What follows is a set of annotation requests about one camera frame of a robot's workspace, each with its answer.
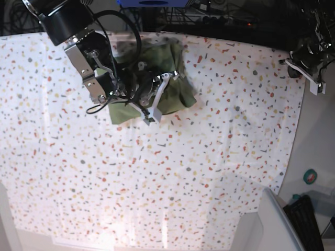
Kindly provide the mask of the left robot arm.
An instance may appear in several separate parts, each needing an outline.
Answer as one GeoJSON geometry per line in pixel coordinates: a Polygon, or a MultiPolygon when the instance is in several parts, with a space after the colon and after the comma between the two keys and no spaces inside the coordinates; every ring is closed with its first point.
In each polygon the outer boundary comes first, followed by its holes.
{"type": "Polygon", "coordinates": [[[297,28],[300,33],[296,50],[290,52],[291,61],[308,74],[318,74],[322,80],[323,71],[334,57],[334,1],[291,1],[296,7],[297,28]]]}

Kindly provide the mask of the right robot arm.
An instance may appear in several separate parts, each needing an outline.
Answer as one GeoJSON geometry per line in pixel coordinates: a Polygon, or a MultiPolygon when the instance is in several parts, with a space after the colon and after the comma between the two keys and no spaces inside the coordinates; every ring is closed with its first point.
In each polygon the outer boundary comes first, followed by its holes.
{"type": "Polygon", "coordinates": [[[154,81],[145,73],[140,77],[130,66],[139,59],[142,41],[134,23],[124,14],[114,10],[93,13],[87,1],[24,1],[28,11],[35,16],[55,46],[64,44],[64,51],[82,77],[83,85],[93,103],[132,104],[139,112],[149,115],[141,101],[144,89],[154,81]],[[118,63],[113,56],[107,32],[98,33],[89,26],[103,16],[116,16],[128,24],[135,35],[136,49],[130,59],[118,63]]]}

